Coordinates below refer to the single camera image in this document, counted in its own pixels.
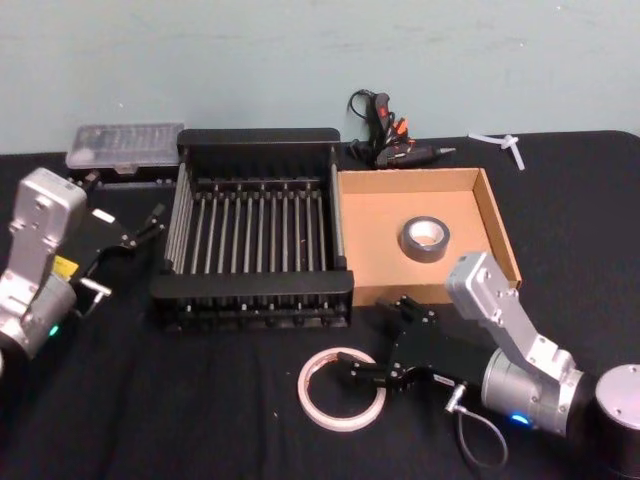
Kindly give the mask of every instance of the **black table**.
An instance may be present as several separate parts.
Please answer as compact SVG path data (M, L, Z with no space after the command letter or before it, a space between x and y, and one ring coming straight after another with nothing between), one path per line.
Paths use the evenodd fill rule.
M520 298L542 333L595 374L637 362L640 139L520 138L523 173L497 146L468 139L435 142L458 147L439 166L487 170L524 277ZM36 166L62 171L62 158L0 157L0 226L20 178ZM94 200L135 227L171 193L120 189ZM0 228L4 257L9 241ZM297 375L312 354L351 346L386 360L391 342L374 309L357 311L350 329L172 336L146 319L143 266L126 267L116 295L77 327L63 326L33 362L20 407L3 412L3 478L473 478L442 411L445 393L416 387L388 397L383 414L351 434L325 431L302 412ZM336 386L330 373L313 383L323 407L353 414L371 398ZM591 475L559 439L492 419L511 450L501 478ZM489 437L469 424L474 434L479 455L490 455Z

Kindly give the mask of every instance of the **blue led light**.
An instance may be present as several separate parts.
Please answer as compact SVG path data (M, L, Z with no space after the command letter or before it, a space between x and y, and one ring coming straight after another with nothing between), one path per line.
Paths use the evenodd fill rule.
M529 419L527 417L525 417L524 415L520 415L519 413L514 413L513 415L511 415L511 420L513 420L514 422L521 423L522 425L531 424L531 422L529 422Z

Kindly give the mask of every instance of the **yellow label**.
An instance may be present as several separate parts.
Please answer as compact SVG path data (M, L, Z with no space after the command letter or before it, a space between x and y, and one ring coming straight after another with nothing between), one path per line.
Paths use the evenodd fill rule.
M56 255L53 259L53 272L57 273L60 277L69 281L69 279L76 273L78 264L73 263L71 260L67 260L64 257Z

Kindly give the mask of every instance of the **power cord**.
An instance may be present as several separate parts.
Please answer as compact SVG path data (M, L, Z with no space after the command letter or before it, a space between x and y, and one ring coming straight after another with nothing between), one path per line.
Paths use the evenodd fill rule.
M475 467L477 469L500 470L504 468L504 466L507 464L507 461L509 460L509 447L507 446L507 441L505 440L504 435L502 435L502 432L498 429L498 427L496 427L489 419L478 415L477 413L470 412L465 407L460 405L460 400L462 400L462 396L464 395L466 389L467 387L465 385L456 386L456 388L453 390L453 393L451 394L451 398L449 399L445 407L445 411L456 414L456 437L458 439L460 452L462 453L462 456L465 458L467 463L472 467ZM502 458L499 462L495 464L481 462L471 452L471 449L467 445L467 442L464 438L462 421L465 415L489 427L489 429L498 438L500 446L502 447Z
M467 462L470 465L476 468L491 469L491 470L501 470L502 468L504 468L504 466L509 461L509 447L507 446L507 441L505 440L504 435L498 429L498 427L496 427L489 419L481 415L478 415L477 413L470 412L464 407L459 406L458 408L456 408L455 412L457 414L456 415L457 417L456 418L456 435L458 437L460 452L462 453L462 456L465 458L465 460L467 460ZM462 421L465 415L481 423L484 423L498 438L498 441L500 442L500 445L502 447L502 458L500 459L499 462L497 463L481 462L471 452L471 449L469 448L469 446L467 445L467 442L464 439L464 430L463 430Z

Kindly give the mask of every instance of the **black cable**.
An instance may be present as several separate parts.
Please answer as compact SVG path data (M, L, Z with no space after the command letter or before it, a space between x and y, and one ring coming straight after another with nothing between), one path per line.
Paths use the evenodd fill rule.
M369 119L367 117L367 112L368 109L365 110L365 114L363 115L362 113L358 112L356 110L356 108L353 106L353 101L356 99L356 97L367 97L367 101L371 101L371 99L375 96L375 93L373 93L371 90L358 90L357 92L355 92L353 95L351 95L351 97L349 97L349 103L348 103L348 107L349 109L355 113L358 117L360 117L361 119L365 120L367 123L369 123Z
M502 432L500 432L498 427L496 427L488 419L476 413L470 412L466 408L459 407L455 411L457 413L456 434L458 437L458 444L460 446L460 452L462 453L462 456L465 458L465 460L471 466L474 466L476 468L484 468L484 469L491 469L491 470L500 470L504 468L504 466L507 464L507 461L509 460L509 447L507 446L507 441L505 440L504 435L502 435ZM471 450L469 449L469 446L467 445L467 442L464 439L464 431L462 428L462 420L464 415L467 415L473 418L474 420L484 423L496 435L496 437L500 441L500 445L502 446L502 458L500 459L500 462L494 463L494 464L484 463L479 461L473 455L473 453L471 453Z

